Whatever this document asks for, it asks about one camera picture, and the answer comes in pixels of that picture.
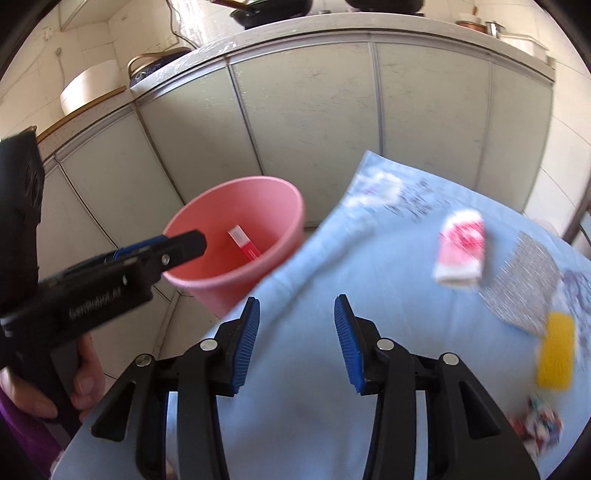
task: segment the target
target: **red and white tissue pack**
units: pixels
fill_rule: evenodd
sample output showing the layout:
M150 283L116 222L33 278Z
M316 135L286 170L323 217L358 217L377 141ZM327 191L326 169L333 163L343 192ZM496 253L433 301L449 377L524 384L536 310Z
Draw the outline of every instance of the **red and white tissue pack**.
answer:
M458 210L443 224L433 277L451 288L477 287L482 277L484 255L482 216L476 210Z

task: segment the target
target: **pot handle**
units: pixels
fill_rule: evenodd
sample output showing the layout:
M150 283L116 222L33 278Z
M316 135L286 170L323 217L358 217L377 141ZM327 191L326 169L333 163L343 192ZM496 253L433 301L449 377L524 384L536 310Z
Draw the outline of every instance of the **pot handle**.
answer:
M243 4L242 2L237 2L236 0L209 0L213 4L223 5L224 7L235 8L237 10L243 10L248 12L251 10L247 4Z
M136 61L138 61L140 59L152 59L150 61L150 63L152 63L158 59L161 59L165 55L168 55L169 53L170 52L167 52L167 51L142 53L141 55L138 55L137 57L132 58L129 61L129 63L127 64L127 75L129 76L129 79L131 80L131 77L137 72L137 70L135 72L133 72L132 68L131 68Z

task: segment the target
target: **black pot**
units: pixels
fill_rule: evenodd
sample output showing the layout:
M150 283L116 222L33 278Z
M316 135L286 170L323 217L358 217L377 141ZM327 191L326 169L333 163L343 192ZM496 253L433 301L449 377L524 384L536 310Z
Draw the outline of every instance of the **black pot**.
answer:
M310 12L312 0L255 0L247 10L234 10L230 16L248 30L289 18L303 17Z
M346 0L362 12L414 15L423 8L424 0Z
M127 71L129 74L129 86L133 87L133 85L138 83L140 80L143 80L148 75L152 75L156 70L159 70L165 65L168 65L170 62L179 59L180 57L186 55L190 51L190 48L179 47L169 51L144 53L131 59L127 64ZM145 62L150 60L154 61L148 64L144 64L139 69L132 71L133 64L138 60L144 60Z

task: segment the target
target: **white cabinet door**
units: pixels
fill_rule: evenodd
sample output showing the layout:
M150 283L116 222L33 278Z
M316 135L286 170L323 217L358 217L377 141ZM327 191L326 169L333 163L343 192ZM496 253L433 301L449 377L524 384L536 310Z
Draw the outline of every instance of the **white cabinet door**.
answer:
M182 207L134 114L92 137L62 165L118 247L160 235Z
M59 168L46 177L37 228L39 278L115 247L88 215Z
M489 63L423 46L383 43L377 49L385 156L474 189Z
M152 289L154 299L92 332L103 371L118 378L141 353L152 353L169 302Z
M379 150L367 43L273 53L233 66L267 175L303 194L307 220L338 203L365 150Z
M186 202L225 181L261 174L225 69L142 105L141 113Z
M523 211L544 153L552 90L495 65L491 130L477 191Z

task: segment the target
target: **small wrapped candy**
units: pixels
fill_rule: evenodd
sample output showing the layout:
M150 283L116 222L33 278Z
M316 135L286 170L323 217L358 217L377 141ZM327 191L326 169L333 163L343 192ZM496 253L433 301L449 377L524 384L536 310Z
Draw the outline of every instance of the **small wrapped candy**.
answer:
M558 414L542 399L531 395L524 417L510 417L509 422L534 462L558 445L563 424Z

